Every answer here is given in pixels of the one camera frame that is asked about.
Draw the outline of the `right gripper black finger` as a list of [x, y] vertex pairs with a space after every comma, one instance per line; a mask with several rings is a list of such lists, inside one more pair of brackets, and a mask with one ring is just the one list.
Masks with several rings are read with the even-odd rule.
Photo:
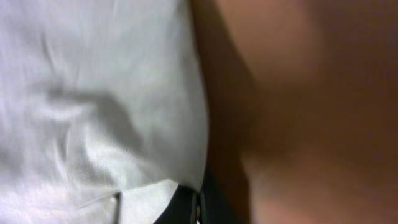
[[206, 183], [199, 192], [179, 186], [155, 224], [240, 224], [220, 189]]

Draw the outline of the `khaki green shorts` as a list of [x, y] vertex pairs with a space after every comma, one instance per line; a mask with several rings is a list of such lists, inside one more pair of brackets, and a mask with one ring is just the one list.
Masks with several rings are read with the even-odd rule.
[[154, 223], [207, 143], [188, 1], [1, 1], [2, 223]]

